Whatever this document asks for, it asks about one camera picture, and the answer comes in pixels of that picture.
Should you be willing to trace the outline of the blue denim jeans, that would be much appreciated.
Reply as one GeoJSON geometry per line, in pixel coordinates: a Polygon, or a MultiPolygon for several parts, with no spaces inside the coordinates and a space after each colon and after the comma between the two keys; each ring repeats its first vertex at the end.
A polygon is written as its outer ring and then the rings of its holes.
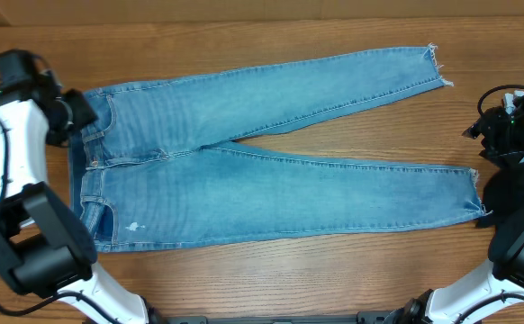
{"type": "Polygon", "coordinates": [[[469,167],[243,144],[440,88],[432,46],[96,88],[69,142],[70,204],[101,252],[425,230],[484,215],[469,167]]]}

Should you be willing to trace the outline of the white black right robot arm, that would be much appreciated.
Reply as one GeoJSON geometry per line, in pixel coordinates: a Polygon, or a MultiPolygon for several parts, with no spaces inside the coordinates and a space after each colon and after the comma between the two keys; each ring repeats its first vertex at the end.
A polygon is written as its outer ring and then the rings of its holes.
{"type": "Polygon", "coordinates": [[[382,323],[479,323],[524,302],[524,85],[501,85],[501,105],[479,112],[465,131],[480,138],[480,155],[499,170],[483,191],[489,215],[480,228],[494,227],[487,260],[457,282],[428,290],[382,318],[382,323]]]}

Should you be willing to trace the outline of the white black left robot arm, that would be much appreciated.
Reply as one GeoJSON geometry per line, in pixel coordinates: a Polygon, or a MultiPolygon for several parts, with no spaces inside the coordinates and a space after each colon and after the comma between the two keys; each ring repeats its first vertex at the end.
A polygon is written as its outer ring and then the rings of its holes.
{"type": "Polygon", "coordinates": [[[83,94],[63,92],[41,56],[0,53],[0,313],[64,302],[90,323],[166,322],[98,263],[86,226],[48,185],[45,148],[96,121],[83,94]]]}

